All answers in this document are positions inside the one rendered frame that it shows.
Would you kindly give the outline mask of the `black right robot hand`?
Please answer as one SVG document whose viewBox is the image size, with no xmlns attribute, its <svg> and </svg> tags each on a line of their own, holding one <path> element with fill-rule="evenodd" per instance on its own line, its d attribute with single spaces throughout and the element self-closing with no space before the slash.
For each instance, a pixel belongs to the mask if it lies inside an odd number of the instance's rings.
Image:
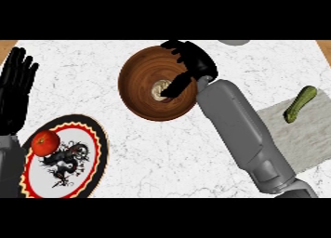
<svg viewBox="0 0 331 238">
<path fill-rule="evenodd" d="M 179 55 L 176 62 L 185 66 L 185 71 L 175 76 L 166 89 L 160 92 L 162 97 L 176 98 L 191 80 L 199 80 L 203 76 L 207 77 L 207 81 L 216 78 L 216 66 L 212 58 L 191 42 L 168 40 L 160 47 L 171 49 L 172 55 Z"/>
</svg>

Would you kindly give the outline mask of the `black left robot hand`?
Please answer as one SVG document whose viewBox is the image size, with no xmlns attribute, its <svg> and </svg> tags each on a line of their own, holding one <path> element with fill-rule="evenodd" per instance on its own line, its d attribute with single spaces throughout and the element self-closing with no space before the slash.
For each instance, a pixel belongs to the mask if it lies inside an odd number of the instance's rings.
<svg viewBox="0 0 331 238">
<path fill-rule="evenodd" d="M 23 127 L 36 69 L 26 50 L 14 47 L 0 75 L 0 136 L 14 135 Z"/>
</svg>

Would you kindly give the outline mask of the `pale cupcake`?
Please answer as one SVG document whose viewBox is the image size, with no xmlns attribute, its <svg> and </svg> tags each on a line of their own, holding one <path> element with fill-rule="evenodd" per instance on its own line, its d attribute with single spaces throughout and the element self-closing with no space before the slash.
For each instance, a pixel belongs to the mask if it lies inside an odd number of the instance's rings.
<svg viewBox="0 0 331 238">
<path fill-rule="evenodd" d="M 150 96 L 156 101 L 163 101 L 166 97 L 162 97 L 162 91 L 168 88 L 171 82 L 165 79 L 159 80 L 150 88 Z"/>
</svg>

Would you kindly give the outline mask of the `brown wooden bowl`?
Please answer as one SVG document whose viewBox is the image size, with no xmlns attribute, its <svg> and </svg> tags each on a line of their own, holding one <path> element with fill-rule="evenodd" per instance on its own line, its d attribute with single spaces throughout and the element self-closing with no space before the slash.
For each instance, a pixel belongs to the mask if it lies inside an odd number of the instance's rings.
<svg viewBox="0 0 331 238">
<path fill-rule="evenodd" d="M 191 81 L 179 96 L 166 102 L 157 101 L 150 94 L 154 83 L 172 81 L 185 71 L 176 62 L 178 55 L 169 49 L 150 46 L 126 60 L 117 77 L 119 95 L 128 109 L 144 119 L 168 121 L 182 116 L 196 104 L 197 86 Z"/>
</svg>

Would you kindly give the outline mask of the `pale grey placemat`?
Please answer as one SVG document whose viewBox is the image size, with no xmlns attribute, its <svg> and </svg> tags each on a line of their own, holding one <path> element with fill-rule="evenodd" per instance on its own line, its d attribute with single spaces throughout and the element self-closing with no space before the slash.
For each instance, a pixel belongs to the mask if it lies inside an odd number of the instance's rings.
<svg viewBox="0 0 331 238">
<path fill-rule="evenodd" d="M 281 155 L 293 171 L 300 173 L 331 159 L 331 98 L 318 90 L 300 108 L 295 122 L 287 124 L 281 114 L 292 101 L 284 100 L 258 110 L 258 115 Z"/>
</svg>

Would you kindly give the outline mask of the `grey round object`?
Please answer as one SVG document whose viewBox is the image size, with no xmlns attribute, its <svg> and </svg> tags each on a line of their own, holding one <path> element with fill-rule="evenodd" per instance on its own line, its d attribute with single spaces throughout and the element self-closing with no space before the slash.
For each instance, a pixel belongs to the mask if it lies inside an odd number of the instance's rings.
<svg viewBox="0 0 331 238">
<path fill-rule="evenodd" d="M 241 46 L 249 42 L 249 40 L 218 40 L 218 41 L 228 46 Z"/>
</svg>

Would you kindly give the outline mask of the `red tomato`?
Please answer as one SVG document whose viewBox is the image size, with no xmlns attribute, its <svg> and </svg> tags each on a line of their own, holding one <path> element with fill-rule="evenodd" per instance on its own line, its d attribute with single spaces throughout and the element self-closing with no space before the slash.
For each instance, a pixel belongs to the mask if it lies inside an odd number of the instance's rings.
<svg viewBox="0 0 331 238">
<path fill-rule="evenodd" d="M 60 138 L 54 131 L 43 130 L 36 133 L 30 141 L 30 149 L 36 156 L 49 155 L 58 148 Z"/>
</svg>

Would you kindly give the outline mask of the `dragon print plate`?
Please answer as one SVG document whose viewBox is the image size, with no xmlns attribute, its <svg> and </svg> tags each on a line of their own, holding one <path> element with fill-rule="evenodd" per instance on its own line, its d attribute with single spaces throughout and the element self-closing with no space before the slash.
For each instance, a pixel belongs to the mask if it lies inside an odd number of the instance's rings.
<svg viewBox="0 0 331 238">
<path fill-rule="evenodd" d="M 57 150 L 36 156 L 30 141 L 38 132 L 54 131 Z M 24 170 L 18 182 L 20 198 L 88 198 L 106 172 L 107 136 L 98 122 L 82 114 L 69 114 L 46 122 L 23 144 Z"/>
</svg>

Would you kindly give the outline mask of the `green cucumber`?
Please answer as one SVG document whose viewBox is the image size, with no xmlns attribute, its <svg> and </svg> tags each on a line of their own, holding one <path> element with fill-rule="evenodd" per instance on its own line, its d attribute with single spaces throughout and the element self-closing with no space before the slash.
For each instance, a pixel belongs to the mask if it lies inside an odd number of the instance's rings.
<svg viewBox="0 0 331 238">
<path fill-rule="evenodd" d="M 300 108 L 315 96 L 317 89 L 312 86 L 305 86 L 281 114 L 283 120 L 287 124 L 296 120 Z"/>
</svg>

